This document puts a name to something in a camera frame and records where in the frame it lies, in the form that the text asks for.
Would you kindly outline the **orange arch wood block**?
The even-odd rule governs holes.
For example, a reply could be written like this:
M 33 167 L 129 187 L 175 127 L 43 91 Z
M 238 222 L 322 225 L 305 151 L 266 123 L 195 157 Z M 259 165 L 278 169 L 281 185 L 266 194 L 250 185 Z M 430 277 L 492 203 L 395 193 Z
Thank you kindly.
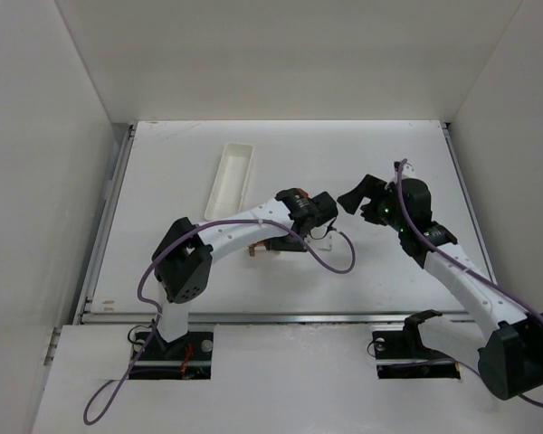
M 264 241 L 254 243 L 254 244 L 251 244 L 251 245 L 248 246 L 249 251 L 252 251 L 252 250 L 268 250 L 268 249 L 269 249 L 269 246 Z

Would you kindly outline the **white plastic tray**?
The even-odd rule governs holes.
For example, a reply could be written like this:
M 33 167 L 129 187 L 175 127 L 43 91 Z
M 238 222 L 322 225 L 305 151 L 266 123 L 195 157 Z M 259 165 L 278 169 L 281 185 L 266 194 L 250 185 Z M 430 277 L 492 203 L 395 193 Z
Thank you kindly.
M 205 208 L 207 221 L 231 217 L 240 212 L 251 172 L 254 145 L 227 143 L 218 165 Z

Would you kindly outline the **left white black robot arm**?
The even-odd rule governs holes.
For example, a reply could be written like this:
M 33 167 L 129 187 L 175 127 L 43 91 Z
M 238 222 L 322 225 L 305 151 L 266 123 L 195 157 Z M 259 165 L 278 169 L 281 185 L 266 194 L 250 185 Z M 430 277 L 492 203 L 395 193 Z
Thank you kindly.
M 309 197 L 291 188 L 220 221 L 176 220 L 152 255 L 155 278 L 165 290 L 156 331 L 159 344 L 168 348 L 188 333 L 190 303 L 205 291 L 211 267 L 220 259 L 257 244 L 266 250 L 303 252 L 304 238 L 337 216 L 337 203 L 329 193 Z

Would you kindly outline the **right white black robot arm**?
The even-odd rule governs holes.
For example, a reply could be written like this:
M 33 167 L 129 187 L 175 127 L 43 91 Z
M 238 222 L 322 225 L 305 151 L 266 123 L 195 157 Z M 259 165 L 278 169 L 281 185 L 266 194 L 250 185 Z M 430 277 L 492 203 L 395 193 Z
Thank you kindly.
M 366 222 L 394 229 L 406 255 L 437 279 L 478 326 L 473 332 L 433 309 L 411 315 L 404 321 L 400 358 L 464 363 L 502 401 L 543 385 L 543 313 L 481 274 L 457 238 L 433 219 L 429 188 L 407 162 L 396 163 L 390 182 L 366 175 L 338 203 Z

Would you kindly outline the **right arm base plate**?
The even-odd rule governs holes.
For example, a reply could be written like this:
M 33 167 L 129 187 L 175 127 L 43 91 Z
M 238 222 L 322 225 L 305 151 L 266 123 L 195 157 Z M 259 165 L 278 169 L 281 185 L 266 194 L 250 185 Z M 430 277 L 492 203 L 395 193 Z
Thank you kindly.
M 460 380 L 458 364 L 447 354 L 412 345 L 400 329 L 376 329 L 367 351 L 376 359 L 379 380 Z

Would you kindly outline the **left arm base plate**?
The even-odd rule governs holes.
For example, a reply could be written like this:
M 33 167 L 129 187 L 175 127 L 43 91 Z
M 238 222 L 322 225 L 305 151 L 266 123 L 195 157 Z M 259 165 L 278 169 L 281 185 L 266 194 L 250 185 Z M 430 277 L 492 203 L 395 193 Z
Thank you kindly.
M 134 363 L 130 380 L 210 380 L 213 331 L 190 331 L 173 343 L 152 337 Z

